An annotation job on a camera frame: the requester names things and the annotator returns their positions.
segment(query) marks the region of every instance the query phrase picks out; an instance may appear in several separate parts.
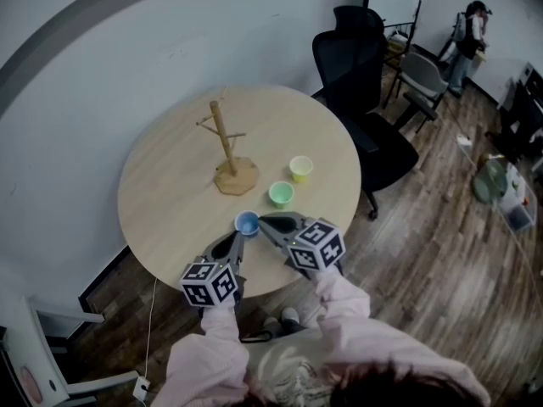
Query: yellow cup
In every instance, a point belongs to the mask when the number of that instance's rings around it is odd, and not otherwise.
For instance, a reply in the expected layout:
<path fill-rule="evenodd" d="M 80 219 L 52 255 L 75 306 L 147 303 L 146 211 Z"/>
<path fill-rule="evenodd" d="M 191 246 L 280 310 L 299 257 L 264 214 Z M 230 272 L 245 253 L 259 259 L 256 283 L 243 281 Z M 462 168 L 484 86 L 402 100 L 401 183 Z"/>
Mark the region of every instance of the yellow cup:
<path fill-rule="evenodd" d="M 288 166 L 290 167 L 294 182 L 306 182 L 313 170 L 313 162 L 309 157 L 303 155 L 291 159 Z"/>

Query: chair backrest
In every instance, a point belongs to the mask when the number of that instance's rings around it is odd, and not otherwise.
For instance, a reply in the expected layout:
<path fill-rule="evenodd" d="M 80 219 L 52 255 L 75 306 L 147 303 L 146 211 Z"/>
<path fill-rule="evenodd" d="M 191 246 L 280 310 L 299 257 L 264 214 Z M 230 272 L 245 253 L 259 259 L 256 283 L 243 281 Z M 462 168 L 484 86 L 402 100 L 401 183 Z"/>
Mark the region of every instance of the chair backrest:
<path fill-rule="evenodd" d="M 340 35 L 371 35 L 384 32 L 383 20 L 373 10 L 362 6 L 338 6 L 333 9 L 336 17 L 336 33 Z"/>
<path fill-rule="evenodd" d="M 447 88 L 438 67 L 420 54 L 409 53 L 400 62 L 402 79 L 426 97 L 436 98 Z"/>
<path fill-rule="evenodd" d="M 354 119 L 379 104 L 386 48 L 383 21 L 371 9 L 359 9 L 364 11 L 362 18 L 366 21 L 356 29 L 326 31 L 313 40 L 313 55 L 328 108 L 337 116 L 350 115 Z"/>
<path fill-rule="evenodd" d="M 534 133 L 543 127 L 543 113 L 520 83 L 517 84 L 510 114 L 520 124 L 514 136 L 515 143 L 519 148 L 525 148 Z"/>

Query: power outlet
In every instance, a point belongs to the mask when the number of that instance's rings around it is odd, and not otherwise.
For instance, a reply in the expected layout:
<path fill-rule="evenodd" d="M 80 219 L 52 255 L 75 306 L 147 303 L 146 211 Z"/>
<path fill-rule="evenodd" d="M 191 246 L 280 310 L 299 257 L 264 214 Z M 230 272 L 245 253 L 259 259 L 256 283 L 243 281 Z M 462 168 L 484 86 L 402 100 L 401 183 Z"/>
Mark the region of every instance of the power outlet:
<path fill-rule="evenodd" d="M 145 380 L 142 376 L 139 376 L 136 380 L 136 386 L 134 387 L 134 392 L 132 392 L 132 395 L 134 395 L 135 399 L 139 399 L 140 401 L 145 401 L 145 397 L 147 396 L 147 391 L 149 390 L 149 380 Z"/>

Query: wooden mug tree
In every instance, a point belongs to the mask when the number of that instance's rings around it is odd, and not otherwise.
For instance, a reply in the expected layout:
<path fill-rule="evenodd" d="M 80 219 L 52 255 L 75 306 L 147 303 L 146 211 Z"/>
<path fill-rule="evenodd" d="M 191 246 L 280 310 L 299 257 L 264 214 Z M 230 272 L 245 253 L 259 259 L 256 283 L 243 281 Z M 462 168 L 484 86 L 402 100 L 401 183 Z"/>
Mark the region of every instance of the wooden mug tree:
<path fill-rule="evenodd" d="M 219 136 L 222 148 L 224 149 L 224 154 L 227 156 L 226 161 L 219 164 L 216 168 L 213 182 L 217 185 L 221 193 L 241 196 L 256 185 L 260 173 L 258 167 L 256 167 L 256 164 L 253 163 L 251 159 L 233 156 L 233 146 L 230 145 L 228 139 L 233 139 L 235 144 L 236 138 L 243 137 L 246 133 L 240 132 L 227 135 L 221 112 L 221 104 L 226 92 L 227 89 L 225 88 L 222 91 L 219 102 L 210 102 L 211 115 L 206 116 L 200 122 L 197 122 L 196 125 Z M 210 119 L 215 121 L 216 130 L 204 125 L 204 122 Z"/>

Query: green cup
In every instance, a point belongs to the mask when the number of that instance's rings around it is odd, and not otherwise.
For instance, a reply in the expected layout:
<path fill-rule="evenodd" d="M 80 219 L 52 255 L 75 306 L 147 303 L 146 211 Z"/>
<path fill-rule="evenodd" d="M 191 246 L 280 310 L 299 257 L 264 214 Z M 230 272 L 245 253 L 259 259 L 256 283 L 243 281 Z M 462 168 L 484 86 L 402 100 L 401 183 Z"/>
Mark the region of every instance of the green cup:
<path fill-rule="evenodd" d="M 294 187 L 285 181 L 274 182 L 268 190 L 268 195 L 276 207 L 285 209 L 294 198 Z"/>

